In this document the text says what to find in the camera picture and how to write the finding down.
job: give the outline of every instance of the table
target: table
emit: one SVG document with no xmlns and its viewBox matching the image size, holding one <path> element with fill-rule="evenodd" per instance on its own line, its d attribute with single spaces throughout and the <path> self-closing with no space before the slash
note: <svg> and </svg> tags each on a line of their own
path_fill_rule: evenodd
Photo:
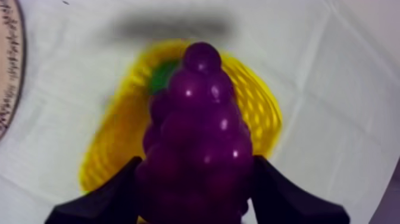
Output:
<svg viewBox="0 0 400 224">
<path fill-rule="evenodd" d="M 82 194 L 79 164 L 108 101 L 143 47 L 167 38 L 209 41 L 254 69 L 283 113 L 270 161 L 352 223 L 372 217 L 400 156 L 400 69 L 340 2 L 20 2 L 27 69 L 0 142 L 2 222 L 43 223 Z M 252 209 L 243 220 L 255 223 Z"/>
</svg>

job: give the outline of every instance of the grape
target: grape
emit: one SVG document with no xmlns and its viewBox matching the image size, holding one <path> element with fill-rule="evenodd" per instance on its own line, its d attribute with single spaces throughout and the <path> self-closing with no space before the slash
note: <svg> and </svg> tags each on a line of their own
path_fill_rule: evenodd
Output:
<svg viewBox="0 0 400 224">
<path fill-rule="evenodd" d="M 221 69 L 218 51 L 208 43 L 199 42 L 189 46 L 183 56 L 185 68 L 203 74 L 211 74 Z"/>
<path fill-rule="evenodd" d="M 210 200 L 220 202 L 235 195 L 240 178 L 229 170 L 222 170 L 208 175 L 204 181 L 204 188 Z"/>
<path fill-rule="evenodd" d="M 191 220 L 202 219 L 208 213 L 208 203 L 198 192 L 188 192 L 183 196 L 183 214 L 188 223 Z"/>
<path fill-rule="evenodd" d="M 151 100 L 147 156 L 135 171 L 140 215 L 154 224 L 240 224 L 252 189 L 250 131 L 218 52 L 195 43 Z"/>
<path fill-rule="evenodd" d="M 215 141 L 203 140 L 188 150 L 186 161 L 195 172 L 213 171 L 222 162 L 219 147 Z"/>
<path fill-rule="evenodd" d="M 200 75 L 189 70 L 177 71 L 170 79 L 171 100 L 183 109 L 199 109 L 207 105 L 207 84 Z"/>
<path fill-rule="evenodd" d="M 219 105 L 205 116 L 205 131 L 220 139 L 232 137 L 239 130 L 240 114 L 231 102 Z"/>
<path fill-rule="evenodd" d="M 155 124 L 161 124 L 170 114 L 173 105 L 168 97 L 166 90 L 159 91 L 152 97 L 150 103 L 150 116 Z"/>
<path fill-rule="evenodd" d="M 152 210 L 152 223 L 180 223 L 179 220 L 182 219 L 180 213 L 184 208 L 182 197 L 176 192 L 164 189 L 159 189 L 156 195 Z"/>
<path fill-rule="evenodd" d="M 232 81 L 224 72 L 207 77 L 207 91 L 213 103 L 224 103 L 233 98 L 235 90 Z"/>
<path fill-rule="evenodd" d="M 150 148 L 160 142 L 160 130 L 155 125 L 150 125 L 143 138 L 143 150 L 147 155 Z"/>
<path fill-rule="evenodd" d="M 224 161 L 241 173 L 252 172 L 253 156 L 251 140 L 243 134 L 224 143 Z"/>
<path fill-rule="evenodd" d="M 193 140 L 195 134 L 194 118 L 180 111 L 172 112 L 161 126 L 161 137 L 172 147 L 185 146 Z"/>
<path fill-rule="evenodd" d="M 247 137 L 251 138 L 250 128 L 249 128 L 249 126 L 248 126 L 245 122 L 242 122 L 242 127 L 241 127 L 241 129 L 242 129 L 242 132 L 243 132 Z"/>
<path fill-rule="evenodd" d="M 164 145 L 154 145 L 149 151 L 146 163 L 149 173 L 157 182 L 172 184 L 181 175 L 179 156 Z"/>
</svg>

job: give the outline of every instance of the white tablecloth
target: white tablecloth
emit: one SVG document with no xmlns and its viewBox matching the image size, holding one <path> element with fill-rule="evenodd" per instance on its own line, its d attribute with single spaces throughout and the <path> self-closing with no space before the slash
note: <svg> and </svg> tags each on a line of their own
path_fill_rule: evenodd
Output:
<svg viewBox="0 0 400 224">
<path fill-rule="evenodd" d="M 253 68 L 283 112 L 271 162 L 352 223 L 372 217 L 400 155 L 400 70 L 342 4 L 20 1 L 28 62 L 0 142 L 1 224 L 43 223 L 81 195 L 79 164 L 110 96 L 143 46 L 166 38 L 210 41 Z"/>
</svg>

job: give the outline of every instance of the yellow basket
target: yellow basket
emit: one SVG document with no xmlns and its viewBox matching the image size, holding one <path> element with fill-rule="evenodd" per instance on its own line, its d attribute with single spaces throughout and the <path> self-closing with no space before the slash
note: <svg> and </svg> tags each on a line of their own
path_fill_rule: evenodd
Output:
<svg viewBox="0 0 400 224">
<path fill-rule="evenodd" d="M 164 61 L 182 58 L 189 45 L 189 41 L 180 39 L 155 44 L 129 70 L 81 166 L 80 184 L 84 191 L 103 185 L 133 156 L 145 156 L 142 138 L 150 123 L 148 83 L 152 71 Z M 264 82 L 240 61 L 227 54 L 222 54 L 222 60 L 250 128 L 254 154 L 268 158 L 282 126 L 278 103 Z"/>
</svg>

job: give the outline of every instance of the plate rim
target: plate rim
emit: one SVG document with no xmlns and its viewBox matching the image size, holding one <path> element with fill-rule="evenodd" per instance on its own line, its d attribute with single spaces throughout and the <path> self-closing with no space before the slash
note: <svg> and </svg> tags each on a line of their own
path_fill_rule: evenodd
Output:
<svg viewBox="0 0 400 224">
<path fill-rule="evenodd" d="M 11 114 L 8 118 L 8 121 L 6 122 L 7 126 L 5 127 L 4 130 L 0 130 L 0 142 L 3 139 L 3 137 L 6 135 L 8 132 L 11 123 L 14 120 L 15 114 L 17 113 L 17 110 L 20 105 L 20 100 L 22 97 L 22 92 L 23 92 L 23 87 L 24 87 L 24 81 L 25 81 L 25 75 L 26 75 L 26 63 L 27 63 L 27 38 L 26 38 L 26 27 L 25 27 L 25 17 L 22 11 L 21 4 L 18 0 L 0 0 L 0 4 L 3 2 L 8 2 L 11 1 L 15 5 L 15 13 L 16 16 L 19 18 L 20 21 L 20 35 L 21 35 L 21 41 L 22 41 L 22 47 L 21 47 L 21 68 L 20 68 L 20 77 L 18 81 L 18 91 L 16 93 L 15 97 L 15 103 L 13 105 L 13 108 L 11 110 Z"/>
</svg>

